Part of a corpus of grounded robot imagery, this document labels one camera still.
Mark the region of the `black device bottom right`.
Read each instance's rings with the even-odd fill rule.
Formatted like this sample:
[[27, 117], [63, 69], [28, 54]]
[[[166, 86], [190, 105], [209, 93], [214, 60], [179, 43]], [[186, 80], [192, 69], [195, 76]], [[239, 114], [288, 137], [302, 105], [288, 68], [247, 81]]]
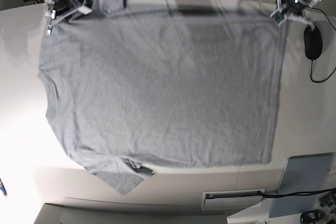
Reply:
[[321, 212], [319, 210], [311, 210], [301, 214], [300, 223], [301, 224], [312, 224], [317, 223], [321, 220]]

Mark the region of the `grey T-shirt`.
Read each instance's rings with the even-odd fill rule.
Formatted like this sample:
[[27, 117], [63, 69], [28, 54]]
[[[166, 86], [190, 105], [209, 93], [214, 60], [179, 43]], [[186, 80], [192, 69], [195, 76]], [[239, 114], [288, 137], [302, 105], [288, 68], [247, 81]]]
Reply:
[[92, 0], [42, 39], [47, 121], [121, 194], [150, 166], [267, 164], [286, 29], [266, 15]]

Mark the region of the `grey laptop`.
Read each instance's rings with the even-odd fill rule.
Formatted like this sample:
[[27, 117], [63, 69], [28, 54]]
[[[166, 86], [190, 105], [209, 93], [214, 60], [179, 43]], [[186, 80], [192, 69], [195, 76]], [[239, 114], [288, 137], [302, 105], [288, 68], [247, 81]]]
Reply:
[[[322, 188], [333, 161], [333, 153], [293, 156], [287, 160], [277, 193], [280, 195]], [[287, 196], [273, 201], [269, 218], [300, 214], [313, 207], [314, 196]]]

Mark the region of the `black computer mouse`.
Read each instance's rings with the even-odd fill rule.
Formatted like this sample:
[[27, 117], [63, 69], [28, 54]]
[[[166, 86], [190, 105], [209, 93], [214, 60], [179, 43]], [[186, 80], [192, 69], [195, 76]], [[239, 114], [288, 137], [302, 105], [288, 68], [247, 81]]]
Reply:
[[305, 45], [305, 55], [309, 60], [318, 59], [323, 50], [323, 41], [320, 29], [315, 26], [307, 26], [303, 33], [303, 41]]

